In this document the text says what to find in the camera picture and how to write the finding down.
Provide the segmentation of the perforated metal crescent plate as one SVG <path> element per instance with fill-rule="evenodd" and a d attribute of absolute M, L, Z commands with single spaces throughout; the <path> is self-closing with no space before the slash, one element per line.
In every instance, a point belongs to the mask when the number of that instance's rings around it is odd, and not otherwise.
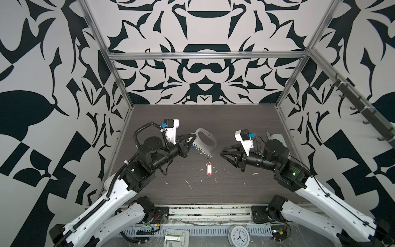
<path fill-rule="evenodd" d="M 196 135 L 193 146 L 207 158 L 212 158 L 218 145 L 214 135 L 203 128 L 198 128 L 193 134 Z"/>

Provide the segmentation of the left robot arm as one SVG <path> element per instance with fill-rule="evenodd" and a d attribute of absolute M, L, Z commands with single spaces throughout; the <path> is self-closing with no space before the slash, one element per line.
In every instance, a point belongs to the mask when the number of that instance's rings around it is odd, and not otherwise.
<path fill-rule="evenodd" d="M 149 223 L 156 207 L 144 196 L 118 213 L 129 200 L 154 178 L 156 170 L 177 157 L 186 158 L 197 135 L 177 135 L 178 120 L 166 119 L 160 125 L 149 122 L 133 134 L 137 152 L 116 174 L 107 179 L 106 193 L 85 212 L 66 225 L 50 231 L 56 247 L 101 247 L 133 224 Z"/>

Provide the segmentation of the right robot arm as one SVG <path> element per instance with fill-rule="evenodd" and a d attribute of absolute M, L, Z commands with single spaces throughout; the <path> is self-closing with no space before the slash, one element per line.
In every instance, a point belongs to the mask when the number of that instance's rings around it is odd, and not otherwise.
<path fill-rule="evenodd" d="M 302 225 L 332 240 L 338 247 L 390 247 L 390 225 L 360 213 L 320 183 L 308 169 L 289 159 L 289 150 L 279 140 L 269 140 L 262 150 L 255 150 L 251 140 L 225 147 L 220 156 L 234 167 L 247 166 L 270 170 L 286 189 L 305 198 L 323 214 L 305 210 L 290 200 L 275 196 L 268 206 L 274 220 Z"/>

